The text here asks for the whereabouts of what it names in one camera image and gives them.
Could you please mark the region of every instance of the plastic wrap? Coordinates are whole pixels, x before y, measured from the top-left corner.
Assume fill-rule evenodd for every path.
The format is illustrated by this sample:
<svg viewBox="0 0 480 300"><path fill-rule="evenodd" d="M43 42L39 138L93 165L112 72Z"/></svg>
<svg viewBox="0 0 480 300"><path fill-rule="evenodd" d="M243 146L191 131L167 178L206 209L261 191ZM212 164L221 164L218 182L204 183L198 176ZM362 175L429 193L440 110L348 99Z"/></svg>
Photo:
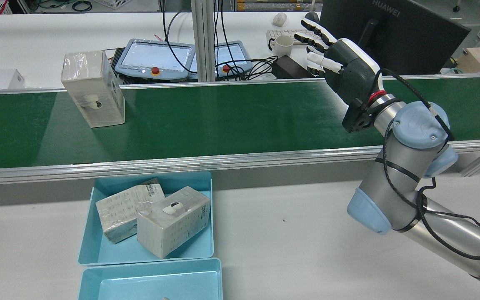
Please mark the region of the plastic wrap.
<svg viewBox="0 0 480 300"><path fill-rule="evenodd" d="M138 213L138 242L165 258L208 224L210 198L187 186Z"/></svg>
<svg viewBox="0 0 480 300"><path fill-rule="evenodd" d="M164 199L164 192L155 177L147 182L118 192L95 203L103 233L118 243L137 233L137 213Z"/></svg>
<svg viewBox="0 0 480 300"><path fill-rule="evenodd" d="M125 99L104 51L66 54L61 82L91 128L125 122Z"/></svg>

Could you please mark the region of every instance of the aluminum rail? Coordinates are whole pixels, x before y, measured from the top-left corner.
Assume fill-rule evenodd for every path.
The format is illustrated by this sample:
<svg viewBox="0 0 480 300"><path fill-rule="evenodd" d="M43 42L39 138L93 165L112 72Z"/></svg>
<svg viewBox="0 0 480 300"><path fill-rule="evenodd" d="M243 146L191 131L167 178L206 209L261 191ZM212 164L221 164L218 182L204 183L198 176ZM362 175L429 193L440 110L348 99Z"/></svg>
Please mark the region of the aluminum rail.
<svg viewBox="0 0 480 300"><path fill-rule="evenodd" d="M452 142L458 153L480 152L480 140ZM305 165L313 163L373 160L381 146L340 148L331 150L302 150L255 154L214 155L138 161L99 162L79 165L49 165L43 167L14 167L0 169L0 184L42 182L52 180L86 179L115 175L170 173L184 171L213 171Z"/></svg>

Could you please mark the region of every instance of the metal pole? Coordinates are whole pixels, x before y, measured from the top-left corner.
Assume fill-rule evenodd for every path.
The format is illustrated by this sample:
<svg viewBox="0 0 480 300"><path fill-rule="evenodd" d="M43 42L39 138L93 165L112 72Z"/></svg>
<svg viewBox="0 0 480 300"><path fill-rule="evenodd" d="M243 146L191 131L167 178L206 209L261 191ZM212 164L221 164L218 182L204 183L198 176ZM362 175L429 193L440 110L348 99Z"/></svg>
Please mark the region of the metal pole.
<svg viewBox="0 0 480 300"><path fill-rule="evenodd" d="M214 2L191 0L197 77L200 82L215 81Z"/></svg>

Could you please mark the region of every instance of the white keyboard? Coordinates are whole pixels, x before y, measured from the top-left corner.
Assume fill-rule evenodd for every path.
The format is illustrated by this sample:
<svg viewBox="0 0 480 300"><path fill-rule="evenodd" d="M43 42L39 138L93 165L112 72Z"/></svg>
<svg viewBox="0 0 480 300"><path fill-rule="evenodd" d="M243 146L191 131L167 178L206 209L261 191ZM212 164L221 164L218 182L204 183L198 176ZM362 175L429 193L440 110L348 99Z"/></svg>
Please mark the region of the white keyboard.
<svg viewBox="0 0 480 300"><path fill-rule="evenodd" d="M300 42L294 38L295 33L303 33L310 38L317 39L320 38L319 36L315 35L314 32L311 32L307 29L272 29L266 32L266 42L270 40L270 38L276 38L280 35L287 35L294 39L294 45L305 45L305 43Z"/></svg>

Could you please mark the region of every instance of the blue tray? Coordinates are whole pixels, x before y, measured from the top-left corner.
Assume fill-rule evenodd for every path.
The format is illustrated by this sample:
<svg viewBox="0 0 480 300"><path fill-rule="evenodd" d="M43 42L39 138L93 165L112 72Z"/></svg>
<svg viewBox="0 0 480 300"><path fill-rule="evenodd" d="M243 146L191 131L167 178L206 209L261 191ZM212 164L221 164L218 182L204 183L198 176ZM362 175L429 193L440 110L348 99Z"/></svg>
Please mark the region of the blue tray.
<svg viewBox="0 0 480 300"><path fill-rule="evenodd" d="M79 300L222 300L217 258L86 268Z"/></svg>
<svg viewBox="0 0 480 300"><path fill-rule="evenodd" d="M88 218L84 228L78 263L80 265L111 265L142 262L155 262L160 259L145 249L137 241L136 235L117 244L107 240L101 228L95 203L107 196L158 177L165 195L177 192L185 186L200 191L211 199L211 214L208 226L171 252L164 260L185 260L190 258L210 258L214 254L214 234L212 222L212 177L210 172L183 172L120 177L98 178L92 188Z"/></svg>

